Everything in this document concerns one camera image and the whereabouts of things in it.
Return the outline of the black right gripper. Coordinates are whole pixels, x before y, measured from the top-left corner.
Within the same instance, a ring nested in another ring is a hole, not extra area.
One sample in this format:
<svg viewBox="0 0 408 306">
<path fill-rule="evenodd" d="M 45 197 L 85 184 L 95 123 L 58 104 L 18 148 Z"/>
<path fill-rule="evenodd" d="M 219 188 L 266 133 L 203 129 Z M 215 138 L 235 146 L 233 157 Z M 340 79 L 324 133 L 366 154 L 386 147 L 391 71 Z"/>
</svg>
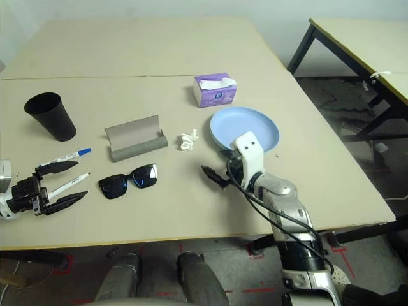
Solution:
<svg viewBox="0 0 408 306">
<path fill-rule="evenodd" d="M 240 186 L 243 179 L 243 163 L 242 155 L 237 149 L 235 150 L 220 150 L 219 153 L 227 159 L 230 170 L 226 170 L 226 174 L 229 177 L 228 180 L 224 180 L 220 175 L 218 175 L 214 169 L 209 166 L 201 165 L 201 169 L 204 174 L 213 182 L 215 182 L 222 189 L 226 188 L 232 184 L 231 177 L 235 179 L 237 184 Z"/>
</svg>

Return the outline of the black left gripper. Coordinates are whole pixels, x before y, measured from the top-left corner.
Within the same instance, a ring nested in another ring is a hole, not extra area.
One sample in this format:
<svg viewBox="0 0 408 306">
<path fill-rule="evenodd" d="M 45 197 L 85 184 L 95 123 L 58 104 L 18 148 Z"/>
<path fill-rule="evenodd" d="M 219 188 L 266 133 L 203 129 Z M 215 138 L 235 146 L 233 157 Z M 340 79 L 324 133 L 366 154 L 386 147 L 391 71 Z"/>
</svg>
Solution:
<svg viewBox="0 0 408 306">
<path fill-rule="evenodd" d="M 48 204 L 46 187 L 41 185 L 41 175 L 56 174 L 66 171 L 74 166 L 76 161 L 62 161 L 38 166 L 31 177 L 18 181 L 11 189 L 11 211 L 14 213 L 32 210 L 35 215 L 51 215 L 64 210 L 81 200 L 88 191 L 74 193 L 59 198 L 55 203 Z"/>
</svg>

